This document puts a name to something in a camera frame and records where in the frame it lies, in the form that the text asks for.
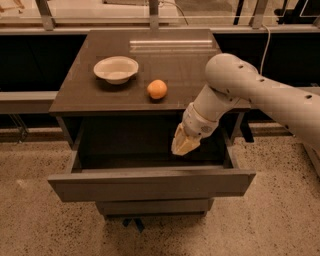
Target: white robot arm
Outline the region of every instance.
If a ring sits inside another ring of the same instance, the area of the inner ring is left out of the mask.
[[[172,142],[173,154],[185,155],[197,148],[240,98],[320,150],[320,96],[265,78],[231,54],[214,56],[205,72],[208,84],[185,110]]]

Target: cable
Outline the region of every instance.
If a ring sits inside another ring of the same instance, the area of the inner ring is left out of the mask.
[[[263,53],[263,57],[262,57],[261,65],[260,65],[260,75],[261,76],[262,76],[262,71],[263,71],[264,59],[266,58],[268,47],[269,47],[269,43],[270,43],[270,39],[271,39],[271,31],[270,31],[270,29],[267,26],[263,25],[263,24],[262,24],[262,27],[264,27],[268,31],[268,41],[267,41],[266,47],[264,49],[264,53]]]
[[[187,21],[186,16],[184,15],[184,12],[182,11],[182,9],[181,9],[181,7],[179,5],[177,5],[176,3],[171,3],[169,1],[164,1],[164,0],[160,0],[159,3],[172,4],[175,7],[177,7],[179,9],[179,11],[181,12],[185,22],[187,23],[187,25],[189,25],[189,22]]]

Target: terrazzo floor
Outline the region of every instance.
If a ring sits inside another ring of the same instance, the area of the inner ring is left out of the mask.
[[[0,136],[0,255],[320,255],[320,180],[292,136],[242,138],[257,175],[244,197],[216,199],[206,217],[144,217],[145,230],[105,221],[93,203],[61,203],[46,179],[71,152],[62,135]]]

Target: white bowl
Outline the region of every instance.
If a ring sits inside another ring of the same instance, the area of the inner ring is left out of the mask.
[[[139,64],[128,57],[115,56],[99,61],[93,68],[97,77],[110,84],[123,84],[138,73]]]

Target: dark gray tabletop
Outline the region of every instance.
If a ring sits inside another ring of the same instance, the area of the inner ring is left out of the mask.
[[[185,109],[206,83],[207,61],[220,53],[212,33],[205,29],[91,31],[50,113],[56,116],[96,115],[110,111]],[[97,78],[100,60],[127,56],[139,63],[139,72],[123,85]],[[146,92],[153,80],[166,82],[165,98],[154,101]]]

